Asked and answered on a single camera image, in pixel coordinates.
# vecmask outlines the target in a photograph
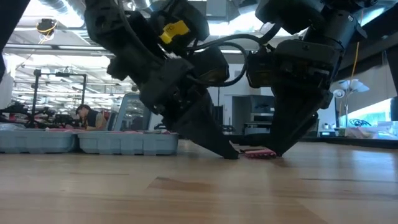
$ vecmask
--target person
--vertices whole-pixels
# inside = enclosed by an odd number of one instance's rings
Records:
[[[106,127],[106,120],[102,113],[92,110],[88,105],[80,105],[76,109],[76,114],[82,119],[87,131],[102,131]]]

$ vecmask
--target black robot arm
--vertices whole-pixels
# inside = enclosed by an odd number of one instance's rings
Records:
[[[233,85],[244,74],[254,88],[271,87],[276,103],[267,146],[283,155],[315,124],[317,110],[328,107],[330,83],[349,42],[366,36],[351,14],[374,3],[263,0],[256,16],[275,24],[264,37],[236,34],[202,45],[208,23],[187,0],[165,1],[150,19],[125,11],[122,0],[86,0],[85,21],[90,38],[115,55],[108,73],[120,80],[129,76],[141,101],[164,117],[167,129],[237,159],[238,152],[213,120],[207,88]],[[303,40],[287,40],[275,49],[267,43],[281,27],[291,34],[309,28]],[[229,42],[240,38],[257,42],[259,50],[252,54]],[[219,49],[225,45],[242,51],[245,59],[241,74],[229,82],[228,63]]]

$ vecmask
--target wooden surface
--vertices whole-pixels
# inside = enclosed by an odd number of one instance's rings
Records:
[[[398,151],[299,143],[227,161],[188,142],[171,157],[0,155],[0,224],[398,223]]]

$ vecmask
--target ceiling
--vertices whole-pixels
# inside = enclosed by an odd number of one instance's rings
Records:
[[[45,39],[42,45],[75,45],[93,47],[92,42],[84,29],[84,21],[79,12],[84,11],[83,0],[59,0],[70,3],[74,8],[68,8],[68,12],[52,9],[45,4],[55,0],[31,0],[22,19],[20,20],[13,35],[9,39],[10,44],[39,44],[45,38],[37,32],[36,24],[42,18],[51,18],[58,21],[55,33]],[[368,10],[363,19],[363,24],[379,16],[388,9],[388,4]],[[269,29],[269,25],[263,25],[256,19],[254,11],[247,12],[227,22],[214,20],[209,21],[211,37],[209,40],[217,39],[220,36],[235,33],[250,33],[261,35]],[[277,45],[280,41],[288,38],[297,38],[300,34],[291,36],[281,30],[277,37],[271,42]],[[237,40],[245,49],[256,50],[257,46],[250,40]],[[7,57],[10,57],[17,67],[13,97],[15,100],[32,103],[32,84],[35,80],[33,72],[35,69],[42,69],[43,73],[70,72],[84,73],[88,75],[86,91],[86,103],[98,109],[111,109],[120,105],[121,97],[125,93],[138,93],[135,84],[127,78],[124,81],[114,80],[106,73],[109,64],[109,53],[98,50],[86,51],[62,51],[62,50],[16,50],[5,48]],[[70,108],[73,110],[80,104],[83,79],[81,77],[59,78],[43,75],[39,79],[39,100],[40,106],[49,106],[55,109]],[[141,106],[133,106],[132,110],[142,110]]]

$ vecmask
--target workshop background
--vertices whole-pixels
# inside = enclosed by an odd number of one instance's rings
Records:
[[[262,24],[255,15],[254,8],[248,7],[239,16],[237,3],[240,1],[207,0],[191,1],[208,17],[211,36],[206,41],[238,33],[261,35],[270,29],[269,24]],[[362,25],[388,10],[391,1],[381,1],[377,7],[366,9]],[[134,10],[131,2],[126,7]],[[9,43],[4,49],[7,74],[0,87],[0,108],[5,108],[11,101],[32,105],[35,69],[43,73],[70,72],[88,75],[85,103],[95,110],[117,111],[126,93],[139,94],[135,84],[128,77],[124,81],[112,79],[106,73],[106,67],[112,55],[90,40],[85,29],[83,12],[85,5],[82,0],[31,0],[22,19],[18,23]],[[51,37],[37,32],[36,25],[43,19],[58,21]],[[290,35],[283,29],[271,40],[274,47],[286,39],[298,39],[305,30]],[[246,50],[256,50],[256,43],[251,40],[234,40]],[[223,53],[229,62],[230,79],[233,79],[243,66],[243,58],[239,51],[228,48]],[[349,112],[365,108],[383,100],[397,96],[392,82],[388,63],[360,73],[359,78],[370,91],[365,94],[353,95]],[[49,107],[59,113],[74,111],[80,104],[82,77],[41,76],[39,78],[37,107]],[[332,91],[338,86],[332,85]],[[223,124],[232,125],[233,97],[262,95],[272,96],[270,88],[253,89],[243,78],[236,85],[227,88],[209,88],[215,106],[223,107]],[[332,100],[327,110],[318,112],[320,124],[335,125],[336,111],[339,101]],[[142,113],[143,105],[136,103],[127,113]],[[160,116],[153,116],[150,129],[160,123]]]

